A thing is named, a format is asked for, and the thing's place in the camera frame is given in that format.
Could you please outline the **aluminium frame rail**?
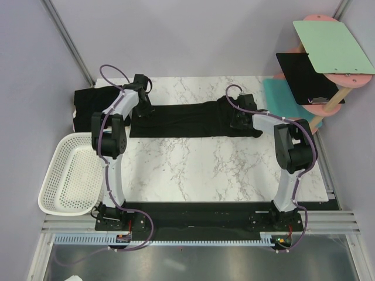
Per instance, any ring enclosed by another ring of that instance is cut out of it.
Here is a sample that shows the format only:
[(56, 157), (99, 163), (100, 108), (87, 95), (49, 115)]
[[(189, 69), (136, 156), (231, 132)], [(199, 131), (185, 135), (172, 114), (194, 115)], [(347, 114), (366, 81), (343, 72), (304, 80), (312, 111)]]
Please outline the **aluminium frame rail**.
[(66, 28), (64, 22), (62, 21), (61, 16), (59, 15), (53, 1), (51, 0), (41, 0), (40, 3), (43, 5), (44, 9), (48, 13), (52, 23), (55, 25), (60, 37), (62, 38), (64, 44), (66, 45), (71, 57), (73, 58), (75, 64), (79, 68), (81, 74), (83, 75), (84, 79), (90, 85), (90, 87), (94, 87), (96, 84), (95, 79), (91, 75), (88, 67), (86, 66), (82, 56), (80, 55), (78, 48), (73, 42), (68, 29)]

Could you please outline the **black printed t shirt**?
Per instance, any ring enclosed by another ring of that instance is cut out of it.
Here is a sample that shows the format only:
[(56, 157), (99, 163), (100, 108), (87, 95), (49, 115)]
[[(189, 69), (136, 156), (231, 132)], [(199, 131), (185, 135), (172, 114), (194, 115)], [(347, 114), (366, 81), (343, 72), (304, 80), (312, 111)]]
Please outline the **black printed t shirt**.
[(233, 98), (222, 96), (215, 101), (187, 105), (156, 105), (149, 116), (131, 118), (132, 138), (208, 138), (228, 136), (259, 138), (263, 133), (230, 127), (233, 112), (237, 109)]

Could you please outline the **black clipboard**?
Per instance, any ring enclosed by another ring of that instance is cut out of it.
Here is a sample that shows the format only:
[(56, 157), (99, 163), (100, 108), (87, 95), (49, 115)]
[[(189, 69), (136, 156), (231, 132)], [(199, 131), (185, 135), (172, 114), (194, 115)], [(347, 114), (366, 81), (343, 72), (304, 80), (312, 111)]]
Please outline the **black clipboard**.
[(326, 104), (339, 91), (314, 70), (306, 53), (277, 53), (276, 58), (297, 104)]

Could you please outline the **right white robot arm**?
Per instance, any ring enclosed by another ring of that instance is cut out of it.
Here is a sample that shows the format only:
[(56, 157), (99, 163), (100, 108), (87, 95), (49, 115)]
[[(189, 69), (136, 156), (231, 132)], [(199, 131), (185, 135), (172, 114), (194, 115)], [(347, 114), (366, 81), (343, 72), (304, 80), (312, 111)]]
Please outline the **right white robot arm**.
[(274, 137), (275, 155), (281, 168), (277, 193), (272, 201), (275, 212), (268, 216), (274, 230), (282, 230), (289, 224), (287, 212), (298, 207), (296, 195), (302, 175), (314, 166), (318, 153), (305, 119), (290, 120), (265, 112), (241, 112), (236, 110), (231, 127), (239, 130), (265, 132)]

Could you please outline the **green clipboard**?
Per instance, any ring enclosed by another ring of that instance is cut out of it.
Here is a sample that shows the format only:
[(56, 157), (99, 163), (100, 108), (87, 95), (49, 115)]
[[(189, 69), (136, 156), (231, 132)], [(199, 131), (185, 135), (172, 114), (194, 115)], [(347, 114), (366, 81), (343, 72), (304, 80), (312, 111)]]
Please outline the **green clipboard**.
[(374, 74), (373, 65), (344, 23), (295, 20), (293, 25), (317, 73)]

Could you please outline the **folded black t shirt stack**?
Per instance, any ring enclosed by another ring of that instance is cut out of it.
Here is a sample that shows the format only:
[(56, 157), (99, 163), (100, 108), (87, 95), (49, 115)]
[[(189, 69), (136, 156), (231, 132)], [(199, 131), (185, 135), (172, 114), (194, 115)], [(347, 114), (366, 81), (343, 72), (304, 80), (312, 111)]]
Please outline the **folded black t shirt stack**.
[(75, 115), (73, 130), (75, 132), (90, 132), (91, 117), (95, 112), (103, 112), (119, 96), (120, 90), (113, 86), (87, 88), (74, 92)]

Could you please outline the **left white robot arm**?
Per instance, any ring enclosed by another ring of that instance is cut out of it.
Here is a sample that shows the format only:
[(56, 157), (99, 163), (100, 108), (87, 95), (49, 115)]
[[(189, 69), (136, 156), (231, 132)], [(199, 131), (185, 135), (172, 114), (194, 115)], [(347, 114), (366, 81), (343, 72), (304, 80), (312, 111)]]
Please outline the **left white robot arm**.
[(147, 86), (141, 83), (117, 87), (119, 94), (111, 105), (91, 117), (91, 145), (100, 158), (103, 168), (102, 204), (110, 208), (123, 208), (121, 163), (127, 148), (125, 119), (132, 112), (148, 116), (154, 108), (148, 98)]

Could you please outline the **pink wooden shelf stand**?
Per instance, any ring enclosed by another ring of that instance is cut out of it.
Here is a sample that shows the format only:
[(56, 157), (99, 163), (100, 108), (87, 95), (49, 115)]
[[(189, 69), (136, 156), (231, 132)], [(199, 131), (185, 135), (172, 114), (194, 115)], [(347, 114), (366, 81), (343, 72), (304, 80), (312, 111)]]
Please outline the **pink wooden shelf stand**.
[(374, 77), (374, 67), (342, 22), (326, 15), (295, 20), (298, 47), (278, 53), (281, 73), (293, 99), (306, 112), (315, 133), (324, 118), (340, 111), (346, 96)]

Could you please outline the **teal mat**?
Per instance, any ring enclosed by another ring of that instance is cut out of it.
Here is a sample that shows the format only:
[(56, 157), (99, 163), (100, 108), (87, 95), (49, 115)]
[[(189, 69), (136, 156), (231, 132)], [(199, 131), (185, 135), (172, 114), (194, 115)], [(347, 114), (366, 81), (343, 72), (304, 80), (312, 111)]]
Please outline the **teal mat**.
[(267, 110), (274, 115), (287, 119), (305, 119), (311, 121), (314, 114), (295, 102), (286, 80), (266, 78), (262, 82)]

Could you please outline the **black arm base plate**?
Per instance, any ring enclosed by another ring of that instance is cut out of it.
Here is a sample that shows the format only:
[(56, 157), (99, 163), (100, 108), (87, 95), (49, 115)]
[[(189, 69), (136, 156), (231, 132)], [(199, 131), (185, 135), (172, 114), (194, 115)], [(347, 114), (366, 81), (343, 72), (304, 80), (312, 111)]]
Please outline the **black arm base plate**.
[(96, 207), (96, 231), (143, 231), (163, 228), (243, 229), (249, 231), (302, 231), (299, 209), (280, 212), (265, 203), (126, 202), (127, 211), (100, 204)]

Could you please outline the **white perforated laundry basket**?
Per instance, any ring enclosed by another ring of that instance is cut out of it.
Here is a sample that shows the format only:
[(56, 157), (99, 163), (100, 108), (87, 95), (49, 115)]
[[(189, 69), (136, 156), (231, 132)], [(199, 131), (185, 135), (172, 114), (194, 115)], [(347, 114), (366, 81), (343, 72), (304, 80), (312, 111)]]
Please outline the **white perforated laundry basket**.
[(64, 217), (89, 213), (103, 197), (103, 172), (90, 133), (71, 133), (58, 143), (43, 180), (38, 206)]

